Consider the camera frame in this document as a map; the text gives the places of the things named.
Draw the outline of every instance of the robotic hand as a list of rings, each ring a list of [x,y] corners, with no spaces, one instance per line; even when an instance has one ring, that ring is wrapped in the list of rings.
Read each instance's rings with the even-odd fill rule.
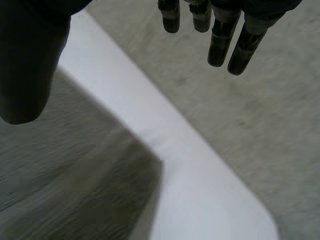
[[[36,120],[47,104],[53,74],[66,45],[71,15],[92,0],[0,0],[0,117],[11,125]],[[210,28],[210,65],[220,67],[241,10],[245,23],[228,65],[241,74],[268,28],[301,0],[185,0],[198,32]],[[158,0],[167,32],[180,24],[179,0]]]
[[[302,0],[184,0],[189,3],[195,30],[205,33],[210,28],[211,12],[215,16],[211,44],[207,57],[213,67],[221,67],[225,61],[241,10],[244,25],[236,43],[228,71],[240,75],[246,69],[261,40],[287,11],[296,8]],[[164,29],[176,33],[180,26],[179,0],[158,0]]]

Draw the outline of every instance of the white surface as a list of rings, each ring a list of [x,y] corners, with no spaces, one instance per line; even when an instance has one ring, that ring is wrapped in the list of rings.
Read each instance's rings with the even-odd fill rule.
[[[262,204],[85,11],[59,65],[164,161],[152,240],[278,239]]]

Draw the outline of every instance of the gray floor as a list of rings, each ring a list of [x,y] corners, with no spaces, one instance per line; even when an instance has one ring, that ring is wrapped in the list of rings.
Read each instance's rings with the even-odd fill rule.
[[[156,0],[100,0],[88,7],[267,205],[290,240],[320,239],[317,4],[304,0],[288,12],[238,77],[227,73],[227,64],[207,64],[211,33],[193,29],[184,2],[177,34],[163,30]]]

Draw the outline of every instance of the gray carpet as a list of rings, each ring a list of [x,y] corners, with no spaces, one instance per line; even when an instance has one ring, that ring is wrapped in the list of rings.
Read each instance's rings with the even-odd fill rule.
[[[207,64],[211,33],[196,32],[180,5],[177,34],[164,31],[157,0],[88,10],[265,203],[284,240],[319,240],[319,2],[286,13],[238,77],[227,73],[230,53],[221,68]]]
[[[0,122],[0,145],[2,240],[148,239],[160,162],[60,72],[39,119]]]

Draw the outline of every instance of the black robotic finger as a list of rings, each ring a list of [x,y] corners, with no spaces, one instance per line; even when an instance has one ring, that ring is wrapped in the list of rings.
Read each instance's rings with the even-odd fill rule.
[[[194,29],[205,33],[210,28],[211,7],[209,0],[185,0],[189,3],[190,12],[193,15]]]
[[[228,64],[229,73],[237,76],[244,72],[265,34],[266,33],[260,35],[250,34],[246,30],[245,25],[243,25]]]
[[[219,5],[217,1],[211,1],[215,20],[207,61],[213,67],[220,67],[224,63],[241,14],[240,7],[233,1],[222,2]]]
[[[244,72],[268,28],[272,27],[284,14],[277,13],[266,18],[245,15],[245,23],[228,64],[229,73],[237,76]]]
[[[158,0],[158,8],[162,14],[164,29],[175,34],[180,27],[180,2],[179,0]]]

